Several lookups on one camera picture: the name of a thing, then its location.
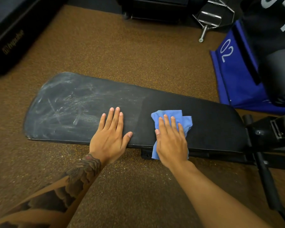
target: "brown floor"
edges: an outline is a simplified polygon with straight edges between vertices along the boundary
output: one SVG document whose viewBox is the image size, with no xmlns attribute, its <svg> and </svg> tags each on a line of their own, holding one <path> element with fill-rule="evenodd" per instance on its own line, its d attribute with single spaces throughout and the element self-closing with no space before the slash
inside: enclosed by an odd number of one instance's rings
<svg viewBox="0 0 285 228">
<path fill-rule="evenodd" d="M 224 34 L 123 21 L 120 15 L 65 6 L 8 75 L 0 77 L 0 215 L 70 167 L 86 146 L 29 141 L 25 112 L 38 89 L 56 73 L 70 71 L 218 101 L 209 50 Z M 225 191 L 274 227 L 252 166 L 191 158 Z M 285 204 L 285 171 L 272 170 Z M 129 149 L 91 187 L 70 227 L 201 227 L 177 182 L 159 161 Z"/>
</svg>

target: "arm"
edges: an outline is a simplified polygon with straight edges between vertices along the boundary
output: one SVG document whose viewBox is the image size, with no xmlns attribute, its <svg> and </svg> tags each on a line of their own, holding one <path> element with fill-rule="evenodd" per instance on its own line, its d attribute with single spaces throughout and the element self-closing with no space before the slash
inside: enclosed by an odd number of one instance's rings
<svg viewBox="0 0 285 228">
<path fill-rule="evenodd" d="M 251 210 L 227 194 L 204 176 L 192 162 L 187 160 L 187 142 L 183 127 L 171 117 L 159 119 L 156 130 L 157 153 L 162 163 L 170 169 L 185 191 L 205 228 L 269 228 Z"/>
<path fill-rule="evenodd" d="M 67 227 L 84 195 L 101 170 L 116 161 L 132 136 L 122 138 L 123 114 L 111 108 L 103 114 L 90 143 L 90 152 L 56 181 L 24 199 L 2 218 L 0 228 Z"/>
</svg>

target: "tattoo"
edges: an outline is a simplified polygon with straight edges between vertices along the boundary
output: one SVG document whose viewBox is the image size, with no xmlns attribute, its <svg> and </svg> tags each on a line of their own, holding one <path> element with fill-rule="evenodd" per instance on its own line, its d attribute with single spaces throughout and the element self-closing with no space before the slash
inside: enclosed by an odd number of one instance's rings
<svg viewBox="0 0 285 228">
<path fill-rule="evenodd" d="M 51 221 L 57 220 L 58 216 L 68 210 L 100 171 L 100 160 L 87 154 L 75 167 L 64 172 L 57 181 L 39 189 L 0 218 L 0 228 L 49 227 Z"/>
</svg>

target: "cleaning rag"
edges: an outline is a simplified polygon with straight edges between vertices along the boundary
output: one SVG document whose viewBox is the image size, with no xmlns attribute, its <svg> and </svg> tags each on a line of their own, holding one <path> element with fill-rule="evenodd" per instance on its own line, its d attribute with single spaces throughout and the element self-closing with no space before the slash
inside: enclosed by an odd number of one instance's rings
<svg viewBox="0 0 285 228">
<path fill-rule="evenodd" d="M 188 131 L 192 127 L 192 117 L 191 116 L 183 116 L 183 112 L 181 110 L 158 110 L 158 111 L 152 113 L 151 117 L 152 117 L 152 119 L 154 121 L 155 129 L 158 129 L 158 120 L 159 120 L 159 118 L 160 117 L 163 118 L 163 116 L 165 114 L 168 115 L 170 124 L 171 124 L 171 117 L 172 116 L 175 117 L 177 130 L 178 130 L 178 124 L 180 123 L 183 126 L 184 134 L 187 137 Z M 158 157 L 158 154 L 156 152 L 156 146 L 157 146 L 157 141 L 155 142 L 155 144 L 153 146 L 152 158 L 159 160 L 160 158 Z"/>
</svg>

